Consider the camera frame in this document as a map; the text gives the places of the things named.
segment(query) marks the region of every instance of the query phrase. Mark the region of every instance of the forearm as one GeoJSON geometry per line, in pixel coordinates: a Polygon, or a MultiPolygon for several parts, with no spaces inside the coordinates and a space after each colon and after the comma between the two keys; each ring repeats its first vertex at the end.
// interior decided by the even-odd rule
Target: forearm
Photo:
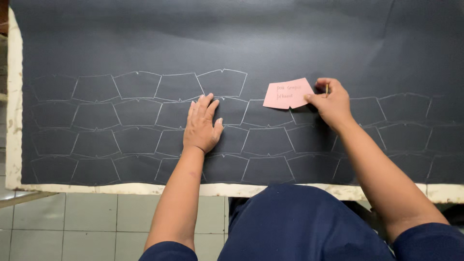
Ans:
{"type": "Polygon", "coordinates": [[[201,149],[184,148],[156,207],[145,249],[174,241],[195,250],[193,236],[204,158],[201,149]]]}
{"type": "Polygon", "coordinates": [[[385,222],[393,241],[408,228],[446,219],[354,121],[342,126],[340,139],[367,199],[385,222]]]}

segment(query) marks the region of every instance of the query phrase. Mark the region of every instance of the hand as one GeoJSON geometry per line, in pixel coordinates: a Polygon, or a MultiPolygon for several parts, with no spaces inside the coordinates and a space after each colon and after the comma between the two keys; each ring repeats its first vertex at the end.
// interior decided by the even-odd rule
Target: hand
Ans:
{"type": "Polygon", "coordinates": [[[187,126],[184,131],[184,150],[190,147],[197,147],[208,153],[216,146],[221,136],[222,118],[216,120],[213,128],[214,110],[219,105],[219,100],[213,101],[213,94],[208,96],[201,95],[197,103],[190,104],[187,116],[187,126]]]}
{"type": "Polygon", "coordinates": [[[349,109],[349,95],[337,79],[319,78],[315,86],[325,91],[326,85],[329,94],[307,94],[304,98],[318,109],[325,123],[340,133],[341,128],[356,124],[349,109]]]}

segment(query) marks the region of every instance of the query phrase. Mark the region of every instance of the fabric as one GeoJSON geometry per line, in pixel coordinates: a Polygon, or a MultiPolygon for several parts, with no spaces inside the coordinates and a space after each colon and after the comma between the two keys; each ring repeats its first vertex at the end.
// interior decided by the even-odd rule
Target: fabric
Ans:
{"type": "MultiPolygon", "coordinates": [[[[403,232],[397,257],[354,212],[329,193],[307,186],[269,186],[236,209],[220,261],[236,260],[464,260],[464,235],[429,223],[403,232]]],[[[174,242],[150,247],[140,259],[196,260],[174,242]]]]}

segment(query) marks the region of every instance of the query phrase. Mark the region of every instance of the pink paper pattern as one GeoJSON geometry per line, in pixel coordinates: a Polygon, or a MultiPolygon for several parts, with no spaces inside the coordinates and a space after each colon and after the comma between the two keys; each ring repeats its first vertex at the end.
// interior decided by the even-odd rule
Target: pink paper pattern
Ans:
{"type": "Polygon", "coordinates": [[[292,109],[303,106],[308,102],[305,94],[314,93],[306,78],[282,83],[271,83],[264,98],[264,107],[277,109],[292,109]]]}

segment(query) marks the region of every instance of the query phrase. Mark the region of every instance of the floor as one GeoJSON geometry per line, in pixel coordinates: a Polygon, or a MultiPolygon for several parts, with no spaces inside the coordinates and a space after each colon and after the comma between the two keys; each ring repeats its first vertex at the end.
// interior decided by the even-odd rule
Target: floor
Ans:
{"type": "MultiPolygon", "coordinates": [[[[0,199],[14,197],[4,182],[0,176],[0,199]]],[[[159,198],[61,193],[0,209],[0,261],[136,261],[159,198]]],[[[201,196],[195,228],[200,261],[217,260],[227,226],[227,198],[201,196]]]]}

